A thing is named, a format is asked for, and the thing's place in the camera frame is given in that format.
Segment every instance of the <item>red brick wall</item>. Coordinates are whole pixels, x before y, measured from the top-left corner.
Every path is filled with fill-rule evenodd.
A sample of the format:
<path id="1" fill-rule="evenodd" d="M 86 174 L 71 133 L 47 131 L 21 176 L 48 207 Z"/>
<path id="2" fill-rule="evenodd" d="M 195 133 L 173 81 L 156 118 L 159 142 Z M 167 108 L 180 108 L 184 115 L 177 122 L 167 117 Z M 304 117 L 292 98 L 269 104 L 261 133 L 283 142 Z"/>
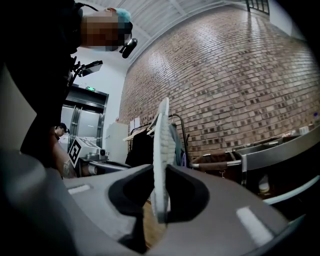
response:
<path id="1" fill-rule="evenodd" d="M 120 121 L 140 116 L 146 124 L 169 97 L 196 157 L 309 124 L 320 109 L 319 78 L 305 43 L 263 17 L 217 8 L 174 27 L 137 59 L 125 79 Z"/>

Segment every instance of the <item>black garment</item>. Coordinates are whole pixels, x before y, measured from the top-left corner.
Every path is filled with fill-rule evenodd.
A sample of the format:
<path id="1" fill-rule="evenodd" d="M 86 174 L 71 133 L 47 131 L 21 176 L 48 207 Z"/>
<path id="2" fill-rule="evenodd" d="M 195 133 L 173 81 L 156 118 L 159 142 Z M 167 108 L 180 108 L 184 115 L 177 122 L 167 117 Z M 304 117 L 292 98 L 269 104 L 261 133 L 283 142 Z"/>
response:
<path id="1" fill-rule="evenodd" d="M 127 165 L 137 167 L 152 164 L 154 161 L 154 138 L 147 135 L 147 130 L 133 137 L 132 150 L 125 160 Z"/>
<path id="2" fill-rule="evenodd" d="M 1 15 L 2 56 L 13 81 L 37 113 L 21 151 L 50 166 L 49 130 L 59 126 L 72 58 L 81 44 L 73 0 L 6 1 Z"/>

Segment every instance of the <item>white cabinet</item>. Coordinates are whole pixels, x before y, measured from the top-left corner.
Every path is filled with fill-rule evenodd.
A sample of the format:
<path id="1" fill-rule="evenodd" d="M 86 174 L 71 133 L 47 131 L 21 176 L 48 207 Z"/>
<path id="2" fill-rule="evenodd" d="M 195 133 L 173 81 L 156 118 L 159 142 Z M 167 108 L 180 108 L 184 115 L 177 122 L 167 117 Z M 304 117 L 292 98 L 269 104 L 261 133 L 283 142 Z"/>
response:
<path id="1" fill-rule="evenodd" d="M 128 125 L 114 122 L 106 130 L 105 154 L 108 160 L 124 164 L 128 155 Z"/>

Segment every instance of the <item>black jacket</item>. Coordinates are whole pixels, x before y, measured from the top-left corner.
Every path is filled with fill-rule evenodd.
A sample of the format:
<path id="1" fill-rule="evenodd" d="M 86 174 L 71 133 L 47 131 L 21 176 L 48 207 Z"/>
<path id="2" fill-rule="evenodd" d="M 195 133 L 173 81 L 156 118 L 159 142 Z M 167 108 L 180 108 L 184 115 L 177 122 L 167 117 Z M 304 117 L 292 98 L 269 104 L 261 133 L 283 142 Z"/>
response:
<path id="1" fill-rule="evenodd" d="M 5 1 L 2 56 L 18 89 L 37 113 L 21 151 L 42 161 L 50 127 L 58 126 L 72 58 L 81 44 L 82 15 L 73 0 Z"/>

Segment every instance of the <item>metal railing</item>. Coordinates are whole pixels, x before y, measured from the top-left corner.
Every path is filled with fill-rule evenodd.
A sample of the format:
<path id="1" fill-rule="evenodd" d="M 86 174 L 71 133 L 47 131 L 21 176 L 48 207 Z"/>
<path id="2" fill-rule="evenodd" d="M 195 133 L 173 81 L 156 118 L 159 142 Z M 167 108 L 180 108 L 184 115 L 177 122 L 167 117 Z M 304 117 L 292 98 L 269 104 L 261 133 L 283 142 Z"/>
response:
<path id="1" fill-rule="evenodd" d="M 245 0 L 245 4 L 248 12 L 250 12 L 250 9 L 254 9 L 270 15 L 268 0 Z"/>

